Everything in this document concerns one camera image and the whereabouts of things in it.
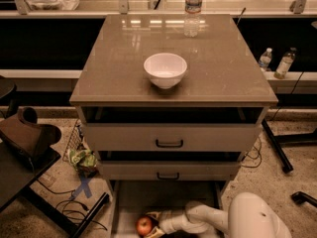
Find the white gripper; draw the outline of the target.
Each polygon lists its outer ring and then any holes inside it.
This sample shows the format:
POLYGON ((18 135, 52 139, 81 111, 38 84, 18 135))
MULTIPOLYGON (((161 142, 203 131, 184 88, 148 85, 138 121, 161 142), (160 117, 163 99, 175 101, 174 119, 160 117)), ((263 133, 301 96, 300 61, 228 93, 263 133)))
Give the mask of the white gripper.
POLYGON ((158 227, 154 227, 144 238, 161 238, 164 233, 171 234, 186 230, 188 219, 183 211, 151 211, 147 216, 158 220, 158 227))

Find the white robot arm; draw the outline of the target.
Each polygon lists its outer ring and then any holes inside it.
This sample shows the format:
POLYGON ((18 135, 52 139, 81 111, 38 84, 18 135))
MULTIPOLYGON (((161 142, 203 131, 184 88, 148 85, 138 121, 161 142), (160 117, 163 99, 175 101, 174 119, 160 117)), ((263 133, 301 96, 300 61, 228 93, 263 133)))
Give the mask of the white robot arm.
POLYGON ((211 227, 229 238, 292 238, 279 216, 262 198, 250 192, 236 195, 228 211, 189 201, 182 210, 149 212, 146 216, 156 224, 144 238, 161 238, 177 231, 202 234, 211 227))

